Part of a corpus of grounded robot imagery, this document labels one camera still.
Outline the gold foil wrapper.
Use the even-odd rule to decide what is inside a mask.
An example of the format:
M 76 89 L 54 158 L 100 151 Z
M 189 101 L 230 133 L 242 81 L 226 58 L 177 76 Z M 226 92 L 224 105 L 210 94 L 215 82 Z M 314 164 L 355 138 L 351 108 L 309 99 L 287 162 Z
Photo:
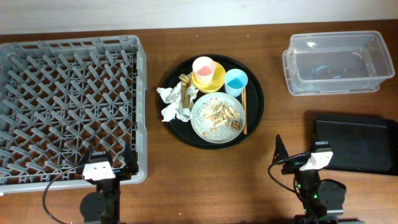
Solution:
M 190 79 L 187 75 L 181 74 L 179 76 L 181 79 L 181 101 L 183 109 L 190 108 L 190 95 L 187 94 L 188 87 L 190 86 Z

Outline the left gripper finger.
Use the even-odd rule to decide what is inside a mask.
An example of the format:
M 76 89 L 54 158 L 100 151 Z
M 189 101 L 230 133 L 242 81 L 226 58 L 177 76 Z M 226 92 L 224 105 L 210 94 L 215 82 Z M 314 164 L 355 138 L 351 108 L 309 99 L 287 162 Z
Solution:
M 124 162 L 125 171 L 130 174 L 137 174 L 139 172 L 139 165 L 137 163 L 137 157 L 131 149 L 131 143 L 129 141 L 125 142 L 124 146 Z
M 81 158 L 81 160 L 79 161 L 78 166 L 79 166 L 79 167 L 83 167 L 85 164 L 87 164 L 88 161 L 90 160 L 90 157 L 91 157 L 92 153 L 93 153 L 93 146 L 90 145 L 90 146 L 88 147 L 88 149 L 87 149 L 86 154 L 85 154 L 85 155 Z

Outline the pink plastic cup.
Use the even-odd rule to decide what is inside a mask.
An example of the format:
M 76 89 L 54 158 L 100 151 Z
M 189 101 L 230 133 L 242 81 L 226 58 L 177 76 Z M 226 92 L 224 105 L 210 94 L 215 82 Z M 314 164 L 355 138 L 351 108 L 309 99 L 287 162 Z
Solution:
M 197 82 L 209 85 L 215 72 L 215 62 L 206 56 L 198 57 L 193 61 L 192 70 Z

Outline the light blue plastic cup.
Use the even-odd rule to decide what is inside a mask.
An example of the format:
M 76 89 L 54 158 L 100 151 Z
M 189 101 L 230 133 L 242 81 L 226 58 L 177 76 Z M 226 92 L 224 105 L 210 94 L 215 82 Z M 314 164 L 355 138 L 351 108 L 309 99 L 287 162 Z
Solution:
M 238 97 L 248 84 L 248 76 L 243 70 L 234 68 L 228 70 L 224 76 L 225 92 L 233 97 Z

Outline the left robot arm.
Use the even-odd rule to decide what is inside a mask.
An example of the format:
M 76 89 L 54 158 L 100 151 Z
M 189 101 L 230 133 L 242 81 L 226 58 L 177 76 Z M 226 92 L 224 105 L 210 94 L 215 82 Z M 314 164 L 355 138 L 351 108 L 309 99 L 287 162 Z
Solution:
M 96 187 L 80 203 L 80 213 L 85 223 L 119 223 L 120 182 L 130 179 L 139 171 L 137 157 L 130 142 L 124 146 L 125 166 L 113 169 L 110 152 L 95 152 L 90 146 L 78 163 L 77 174 Z

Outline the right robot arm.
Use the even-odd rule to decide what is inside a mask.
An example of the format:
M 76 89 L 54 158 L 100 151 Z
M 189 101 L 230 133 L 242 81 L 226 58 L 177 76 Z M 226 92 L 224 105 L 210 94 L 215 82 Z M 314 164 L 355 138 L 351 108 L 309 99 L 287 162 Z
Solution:
M 293 187 L 289 188 L 272 175 L 271 179 L 294 193 L 303 205 L 304 214 L 294 216 L 294 223 L 338 223 L 343 214 L 346 186 L 333 179 L 321 179 L 319 171 L 333 157 L 333 150 L 326 141 L 312 139 L 311 148 L 289 156 L 280 135 L 275 137 L 275 151 L 268 174 L 274 166 L 282 166 L 283 175 L 292 174 Z

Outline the yellow bowl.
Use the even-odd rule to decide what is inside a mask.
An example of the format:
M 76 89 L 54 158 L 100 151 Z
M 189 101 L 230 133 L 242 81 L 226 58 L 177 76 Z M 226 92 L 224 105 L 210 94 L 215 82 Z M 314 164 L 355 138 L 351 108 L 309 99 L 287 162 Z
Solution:
M 224 67 L 218 63 L 215 62 L 215 73 L 213 75 L 213 79 L 210 84 L 208 85 L 203 85 L 199 82 L 197 82 L 197 79 L 195 75 L 192 75 L 192 81 L 194 85 L 202 92 L 202 93 L 213 93 L 221 89 L 221 87 L 224 85 L 224 76 L 226 74 L 226 70 Z

